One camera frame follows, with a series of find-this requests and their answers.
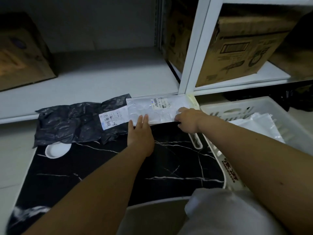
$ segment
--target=white bowl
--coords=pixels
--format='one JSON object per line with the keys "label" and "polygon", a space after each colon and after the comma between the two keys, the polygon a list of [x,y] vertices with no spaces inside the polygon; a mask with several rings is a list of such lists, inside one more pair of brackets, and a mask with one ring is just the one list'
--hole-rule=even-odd
{"label": "white bowl", "polygon": [[46,147],[45,154],[51,159],[59,158],[64,156],[69,151],[71,146],[71,143],[65,144],[62,142],[56,142]]}

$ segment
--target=forearm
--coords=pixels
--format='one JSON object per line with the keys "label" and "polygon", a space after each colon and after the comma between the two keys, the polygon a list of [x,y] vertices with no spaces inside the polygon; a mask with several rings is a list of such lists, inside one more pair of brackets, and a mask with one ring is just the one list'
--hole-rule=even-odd
{"label": "forearm", "polygon": [[313,209],[311,156],[217,117],[207,116],[198,124],[248,188],[286,226],[308,227],[313,216],[308,210]]}
{"label": "forearm", "polygon": [[140,145],[127,147],[76,185],[25,234],[115,234],[146,156]]}

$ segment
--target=hand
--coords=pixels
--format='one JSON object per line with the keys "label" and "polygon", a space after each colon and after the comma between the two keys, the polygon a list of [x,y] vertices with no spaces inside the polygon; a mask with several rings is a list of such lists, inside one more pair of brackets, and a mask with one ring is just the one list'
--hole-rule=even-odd
{"label": "hand", "polygon": [[179,108],[178,112],[181,113],[175,116],[175,121],[180,122],[178,127],[182,131],[185,133],[200,133],[199,122],[208,117],[206,113],[193,108],[187,109],[186,107]]}
{"label": "hand", "polygon": [[139,116],[136,128],[134,129],[133,121],[128,123],[127,146],[135,146],[143,150],[146,157],[150,156],[154,149],[154,138],[151,128],[148,124],[149,117],[145,115],[142,121],[142,115]]}

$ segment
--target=white plastic bag in basket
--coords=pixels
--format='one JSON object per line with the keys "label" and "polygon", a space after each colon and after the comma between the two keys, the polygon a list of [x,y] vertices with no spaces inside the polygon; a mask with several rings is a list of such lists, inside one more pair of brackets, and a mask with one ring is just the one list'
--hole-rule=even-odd
{"label": "white plastic bag in basket", "polygon": [[229,122],[285,143],[271,115],[268,113],[254,113],[247,119],[237,119]]}
{"label": "white plastic bag in basket", "polygon": [[187,95],[151,96],[126,99],[129,119],[134,126],[140,115],[149,115],[149,124],[173,122],[180,107],[192,108]]}

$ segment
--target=black marble table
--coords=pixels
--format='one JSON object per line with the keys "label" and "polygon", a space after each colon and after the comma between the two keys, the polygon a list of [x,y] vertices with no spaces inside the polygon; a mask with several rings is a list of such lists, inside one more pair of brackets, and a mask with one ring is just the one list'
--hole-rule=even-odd
{"label": "black marble table", "polygon": [[[152,126],[155,149],[143,162],[128,203],[137,206],[186,199],[197,188],[223,188],[224,175],[199,135],[203,148],[194,148],[177,123]],[[8,234],[21,234],[64,197],[77,183],[127,146],[127,135],[102,145],[73,143],[63,157],[45,156],[39,146],[9,221]]]}

